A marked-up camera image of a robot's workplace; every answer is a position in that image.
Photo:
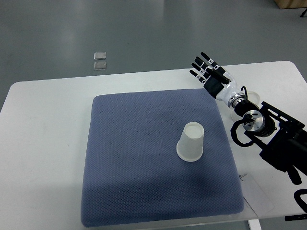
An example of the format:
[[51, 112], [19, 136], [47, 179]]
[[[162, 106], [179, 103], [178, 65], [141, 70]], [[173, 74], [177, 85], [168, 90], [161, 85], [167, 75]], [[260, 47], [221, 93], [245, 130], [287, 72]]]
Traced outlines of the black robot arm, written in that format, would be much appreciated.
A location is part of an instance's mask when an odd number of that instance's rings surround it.
[[251, 102], [246, 87], [238, 89], [235, 79], [205, 53], [196, 57], [192, 66], [190, 73], [209, 95], [240, 116], [230, 129], [232, 140], [241, 147], [256, 144], [263, 160], [300, 185], [299, 173], [307, 173], [305, 125], [267, 102], [262, 102], [261, 107]]

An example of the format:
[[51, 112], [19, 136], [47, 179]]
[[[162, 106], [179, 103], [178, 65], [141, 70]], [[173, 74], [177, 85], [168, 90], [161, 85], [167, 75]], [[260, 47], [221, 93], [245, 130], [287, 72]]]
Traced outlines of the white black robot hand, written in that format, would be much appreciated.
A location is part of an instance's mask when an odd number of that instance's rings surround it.
[[201, 52], [201, 55], [206, 61], [196, 56], [192, 66], [197, 72], [192, 69], [189, 72], [204, 84], [204, 88], [214, 99], [223, 101], [228, 107], [236, 107], [247, 99], [246, 94], [237, 88], [231, 75], [214, 70], [218, 69], [219, 65], [204, 52]]

